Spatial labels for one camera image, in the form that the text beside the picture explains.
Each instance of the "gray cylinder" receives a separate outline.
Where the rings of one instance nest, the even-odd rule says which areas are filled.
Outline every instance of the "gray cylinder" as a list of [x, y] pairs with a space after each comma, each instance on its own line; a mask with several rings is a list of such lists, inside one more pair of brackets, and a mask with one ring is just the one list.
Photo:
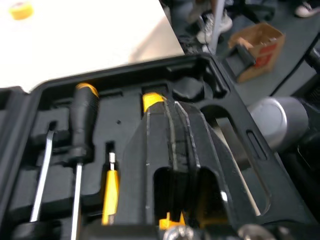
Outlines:
[[294, 97], [267, 97], [248, 110], [270, 148], [279, 152], [295, 143], [308, 129], [308, 115]]

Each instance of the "cardboard box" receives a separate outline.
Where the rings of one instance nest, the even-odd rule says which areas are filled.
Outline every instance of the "cardboard box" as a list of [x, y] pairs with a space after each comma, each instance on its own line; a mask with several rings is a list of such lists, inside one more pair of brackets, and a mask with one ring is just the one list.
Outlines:
[[263, 22], [251, 27], [247, 27], [233, 34], [229, 41], [229, 48], [239, 42], [247, 41], [245, 44], [248, 51], [255, 57], [255, 65], [243, 72], [237, 79], [238, 83], [257, 77], [261, 74], [270, 72], [278, 58], [279, 53], [285, 43], [286, 36]]

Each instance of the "metal rod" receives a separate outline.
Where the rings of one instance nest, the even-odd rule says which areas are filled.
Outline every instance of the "metal rod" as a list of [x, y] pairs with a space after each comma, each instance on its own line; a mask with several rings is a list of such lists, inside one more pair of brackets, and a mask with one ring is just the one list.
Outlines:
[[34, 199], [34, 204], [32, 207], [30, 222], [36, 222], [39, 220], [41, 202], [42, 202], [42, 197], [44, 194], [46, 178], [48, 175], [48, 169], [49, 169], [49, 164], [50, 164], [50, 159], [51, 159], [51, 154], [52, 154], [53, 138], [54, 138], [54, 132], [49, 130], [46, 135], [43, 164], [42, 164], [42, 168], [41, 168], [41, 172], [40, 172], [38, 186], [36, 188], [35, 199]]
[[79, 229], [81, 224], [80, 193], [81, 193], [82, 168], [83, 168], [82, 163], [78, 163], [76, 165], [75, 189], [74, 189], [74, 200], [73, 200], [73, 209], [72, 209], [71, 240], [78, 240]]
[[109, 162], [110, 162], [110, 170], [115, 170], [115, 163], [116, 163], [116, 154], [114, 152], [109, 153]]
[[214, 11], [214, 22], [211, 34], [211, 41], [209, 44], [210, 52], [214, 55], [217, 53], [217, 45], [220, 35], [220, 24], [224, 14], [225, 0], [217, 0]]

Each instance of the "screwdriver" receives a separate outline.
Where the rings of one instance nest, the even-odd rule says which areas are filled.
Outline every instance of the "screwdriver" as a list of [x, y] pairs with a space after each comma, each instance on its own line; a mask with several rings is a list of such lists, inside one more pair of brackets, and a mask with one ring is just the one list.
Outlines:
[[46, 185], [50, 159], [52, 155], [54, 131], [49, 130], [46, 135], [44, 158], [40, 177], [36, 188], [34, 203], [31, 211], [30, 221], [20, 224], [13, 233], [13, 240], [42, 240], [52, 235], [53, 226], [50, 222], [39, 221], [42, 197]]
[[119, 178], [115, 170], [116, 154], [109, 153], [110, 170], [106, 174], [105, 195], [102, 211], [102, 225], [114, 223], [119, 196]]
[[82, 170], [83, 165], [93, 158], [91, 141], [97, 118], [98, 101], [98, 91], [92, 85], [80, 83], [76, 86], [69, 112], [72, 141], [68, 153], [70, 162], [76, 164], [71, 240], [77, 240], [79, 237]]

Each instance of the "yellow screwdriver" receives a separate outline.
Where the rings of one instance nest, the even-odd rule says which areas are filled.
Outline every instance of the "yellow screwdriver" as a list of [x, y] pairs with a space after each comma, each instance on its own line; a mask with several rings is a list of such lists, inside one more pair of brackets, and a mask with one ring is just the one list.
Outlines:
[[102, 225], [114, 223], [119, 196], [119, 177], [115, 170], [116, 154], [109, 153], [110, 170], [106, 173], [105, 194], [102, 210]]

